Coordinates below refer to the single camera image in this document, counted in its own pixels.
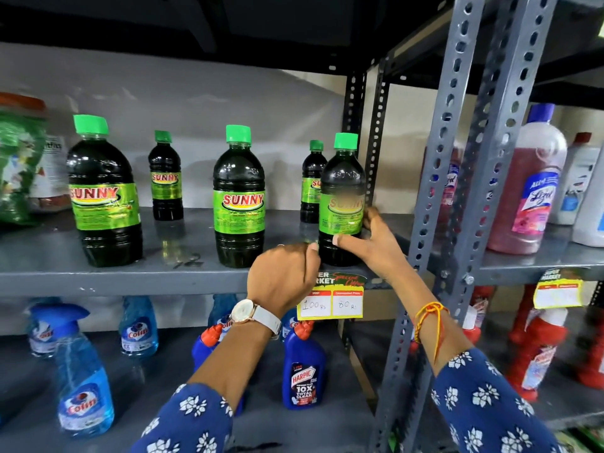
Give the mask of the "person's left hand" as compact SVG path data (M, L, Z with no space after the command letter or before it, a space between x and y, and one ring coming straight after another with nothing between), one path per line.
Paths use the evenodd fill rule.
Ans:
M315 278L282 274L271 260L271 249L258 256L249 269L246 297L280 319L298 306L315 287Z

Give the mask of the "person's right hand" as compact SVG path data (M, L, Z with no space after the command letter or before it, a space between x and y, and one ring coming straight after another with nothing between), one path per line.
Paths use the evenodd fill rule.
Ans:
M363 225L373 242L373 255L360 258L368 268L392 286L410 276L414 271L377 208L364 210Z

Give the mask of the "dark cleaner bottle green cap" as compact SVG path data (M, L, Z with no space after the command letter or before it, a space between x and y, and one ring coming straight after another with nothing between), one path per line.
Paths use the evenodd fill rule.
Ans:
M318 245L321 261L328 266L349 267L359 258L333 243L333 237L361 235L366 195L366 174L356 157L358 135L337 133L335 155L321 174Z

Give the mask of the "person's right forearm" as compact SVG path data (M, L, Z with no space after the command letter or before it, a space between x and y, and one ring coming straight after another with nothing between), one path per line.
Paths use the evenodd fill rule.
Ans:
M568 453L415 271L393 287L419 327L431 397L460 453Z

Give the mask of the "person's left forearm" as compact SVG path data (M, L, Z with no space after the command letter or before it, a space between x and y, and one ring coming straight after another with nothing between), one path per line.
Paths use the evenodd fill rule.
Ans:
M223 453L238 403L271 337L268 327L256 321L233 325L129 453Z

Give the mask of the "small dark cleaner bottle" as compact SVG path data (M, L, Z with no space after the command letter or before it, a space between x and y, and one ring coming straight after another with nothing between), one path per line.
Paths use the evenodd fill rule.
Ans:
M301 182L300 220L317 224L320 218L321 176L327 165L323 155L323 141L313 139L309 143L310 153L303 162Z
M154 219L177 221L184 218L181 158L171 146L169 131L155 130L155 147L148 154Z

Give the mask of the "blue toilet cleaner bottle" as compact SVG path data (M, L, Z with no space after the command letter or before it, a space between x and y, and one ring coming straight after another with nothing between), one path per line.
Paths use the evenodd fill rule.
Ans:
M284 342L287 336L291 333L291 331L298 324L297 318L297 307L291 308L288 310L282 318L282 327L280 334L280 341Z
M299 322L284 340L282 399L289 410L314 408L322 401L327 355L311 338L314 323Z
M208 327L193 345L194 373L190 383L202 383L223 396L234 416L243 411L243 394L249 379L246 361L243 324L232 325L219 342L222 326Z

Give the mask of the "large dark cleaner bottle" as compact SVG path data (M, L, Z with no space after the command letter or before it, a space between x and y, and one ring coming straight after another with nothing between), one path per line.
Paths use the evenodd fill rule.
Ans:
M252 152L251 128L225 127L228 149L213 168L213 217L217 255L223 266L252 266L265 242L265 171Z
M87 261L94 267L130 265L143 258L138 190L132 167L109 142L101 116L73 116L79 141L66 169L72 211Z

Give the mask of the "blue glass cleaner spray bottle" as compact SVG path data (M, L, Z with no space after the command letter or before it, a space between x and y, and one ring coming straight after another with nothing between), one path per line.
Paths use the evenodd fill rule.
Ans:
M50 359L56 352L56 338L52 327L45 321L38 320L31 308L39 304L61 304L60 297L34 297L28 300L25 313L28 316L26 336L30 353L36 358Z
M208 316L207 326L222 326L219 341L223 340L224 335L226 335L231 328L231 312L237 303L237 294L213 294L213 306Z
M124 296L118 327L121 352L131 358L148 358L159 347L155 310L148 296Z
M36 304L30 312L49 325L56 340L56 414L61 430L80 438L104 434L115 411L104 365L79 327L79 320L90 312L68 303Z

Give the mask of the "pink floor cleaner bottle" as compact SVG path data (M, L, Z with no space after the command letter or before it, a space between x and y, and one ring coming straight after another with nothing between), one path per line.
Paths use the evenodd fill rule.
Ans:
M489 251L532 255L540 248L568 152L562 132L551 124L554 111L553 103L534 104L519 130Z
M444 232L448 226L450 212L454 204L454 195L457 188L458 174L464 155L464 144L454 140L454 147L449 162L447 182L443 190L439 216L437 219L437 230Z

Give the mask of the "red toilet cleaner bottle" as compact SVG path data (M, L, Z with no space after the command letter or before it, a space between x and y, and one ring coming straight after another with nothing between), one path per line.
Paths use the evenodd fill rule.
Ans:
M577 372L578 381L586 387L604 390L604 307L590 307L586 315L590 326L587 354Z
M480 339L481 326L495 292L496 286L477 286L473 290L462 324L464 335L473 345Z
M538 388L552 363L557 347L568 330L564 326L566 307L544 309L528 325L511 361L506 379L519 396L529 403L538 398Z
M534 308L534 292L537 284L526 284L524 286L523 296L521 298L517 314L509 331L509 341L515 345L520 345L524 339L525 331L539 310Z

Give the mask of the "grey metal shelf rack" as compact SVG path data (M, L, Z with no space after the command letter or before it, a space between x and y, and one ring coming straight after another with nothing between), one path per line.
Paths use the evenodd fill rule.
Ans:
M386 224L395 224L396 243L406 250L408 262L421 277L435 269L433 292L450 312L465 314L473 289L493 284L534 282L541 268L521 263L521 256L484 253L502 189L509 172L513 149L530 102L542 52L559 0L455 0L440 16L447 27L446 47L439 87L427 140L425 165L413 214L382 214ZM483 66L469 135L461 163L444 239L435 230L445 173L454 148L467 88L472 81L475 51L484 11L496 10L496 19ZM371 135L366 151L367 181L374 182L381 151L378 113L386 115L389 77L408 68L416 58L435 46L428 44L432 32L411 45L411 36L381 58L377 68ZM411 343L410 307L398 307L368 452L387 453L389 434L399 420L402 429L395 451L413 453L417 432L433 377L428 359L420 355L409 384L405 370Z
M312 137L333 140L343 97L291 74L200 61L189 32L99 17L120 0L0 0L0 90L42 98L66 124L75 109L108 120L142 196L143 259L94 268L71 212L0 229L0 299L59 295L202 295L245 288L246 273L218 263L211 173L224 126L248 124L269 167L301 156ZM154 129L176 137L185 163L185 223L155 223L147 152Z

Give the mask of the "white plastic bottle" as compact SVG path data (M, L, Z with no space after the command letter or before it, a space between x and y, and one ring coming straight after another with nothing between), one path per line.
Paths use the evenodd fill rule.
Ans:
M604 248L604 143L579 207L570 241L592 248Z

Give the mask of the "white labelled jar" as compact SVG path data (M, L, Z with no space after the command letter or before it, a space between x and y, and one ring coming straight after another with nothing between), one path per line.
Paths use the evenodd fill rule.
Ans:
M47 135L43 154L28 199L34 214L58 213L71 209L66 171L68 149L63 136Z

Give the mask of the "green jar orange lid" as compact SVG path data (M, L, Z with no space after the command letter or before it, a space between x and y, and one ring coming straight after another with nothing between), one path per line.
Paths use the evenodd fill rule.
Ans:
M47 125L43 100L0 92L0 227L33 222L28 200Z

